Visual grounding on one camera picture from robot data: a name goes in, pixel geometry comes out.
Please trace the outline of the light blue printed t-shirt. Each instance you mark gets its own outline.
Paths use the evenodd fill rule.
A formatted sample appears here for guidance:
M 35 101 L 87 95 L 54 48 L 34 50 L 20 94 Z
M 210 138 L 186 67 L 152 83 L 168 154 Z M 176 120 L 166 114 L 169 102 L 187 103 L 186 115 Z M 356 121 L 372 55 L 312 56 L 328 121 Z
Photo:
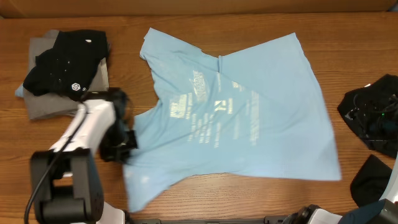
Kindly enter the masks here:
M 229 55 L 150 29 L 140 56 L 156 106 L 134 118 L 123 167 L 131 212 L 193 175 L 341 179 L 320 85 L 295 34 Z

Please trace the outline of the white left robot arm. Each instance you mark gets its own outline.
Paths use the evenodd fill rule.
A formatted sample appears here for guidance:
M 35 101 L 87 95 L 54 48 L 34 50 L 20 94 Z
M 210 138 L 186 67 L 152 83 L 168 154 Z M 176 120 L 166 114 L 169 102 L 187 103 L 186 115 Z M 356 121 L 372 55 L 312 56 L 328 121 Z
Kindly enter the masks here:
M 125 164 L 137 149 L 126 112 L 131 101 L 120 88 L 85 94 L 62 137 L 30 158 L 32 193 L 24 212 L 39 223 L 132 223 L 125 210 L 104 199 L 95 154 Z

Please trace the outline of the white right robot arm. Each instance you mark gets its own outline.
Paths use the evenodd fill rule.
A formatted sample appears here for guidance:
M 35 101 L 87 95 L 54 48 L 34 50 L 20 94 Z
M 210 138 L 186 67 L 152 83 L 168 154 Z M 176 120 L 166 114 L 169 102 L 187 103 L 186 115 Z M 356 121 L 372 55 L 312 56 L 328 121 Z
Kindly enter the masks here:
M 397 76 L 386 74 L 345 93 L 338 112 L 368 149 L 397 159 Z M 356 210 L 337 215 L 309 205 L 282 223 L 397 224 L 397 167 L 389 168 L 371 154 L 351 182 L 350 191 Z

